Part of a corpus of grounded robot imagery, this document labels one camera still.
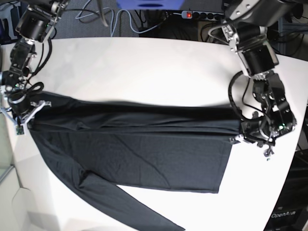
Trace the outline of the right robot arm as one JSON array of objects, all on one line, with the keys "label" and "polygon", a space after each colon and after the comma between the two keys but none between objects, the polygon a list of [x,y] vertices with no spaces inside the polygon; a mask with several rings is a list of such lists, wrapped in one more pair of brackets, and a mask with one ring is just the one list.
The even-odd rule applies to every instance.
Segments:
[{"label": "right robot arm", "polygon": [[49,101],[33,102],[31,98],[40,94],[42,82],[27,87],[32,71],[30,62],[37,56],[36,43],[49,42],[56,24],[61,19],[69,2],[67,0],[29,0],[27,10],[16,26],[21,36],[10,53],[10,68],[0,75],[0,93],[8,104],[0,112],[12,121],[15,133],[23,135],[28,123]]}]

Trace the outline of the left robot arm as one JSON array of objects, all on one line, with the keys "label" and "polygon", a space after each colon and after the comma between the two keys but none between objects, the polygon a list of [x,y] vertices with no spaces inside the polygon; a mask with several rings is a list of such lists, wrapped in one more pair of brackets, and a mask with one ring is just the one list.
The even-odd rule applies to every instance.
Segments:
[{"label": "left robot arm", "polygon": [[[229,45],[242,62],[242,70],[232,77],[228,87],[231,107],[241,120],[240,134],[231,141],[255,143],[258,147],[266,145],[266,158],[274,154],[276,139],[296,126],[284,85],[274,72],[279,60],[268,40],[267,29],[297,3],[296,0],[232,0],[225,10],[223,23],[208,32],[216,38],[213,32],[220,29],[225,39],[217,40]],[[232,96],[232,87],[241,76],[253,80],[252,94],[261,105],[252,118],[242,114]]]}]

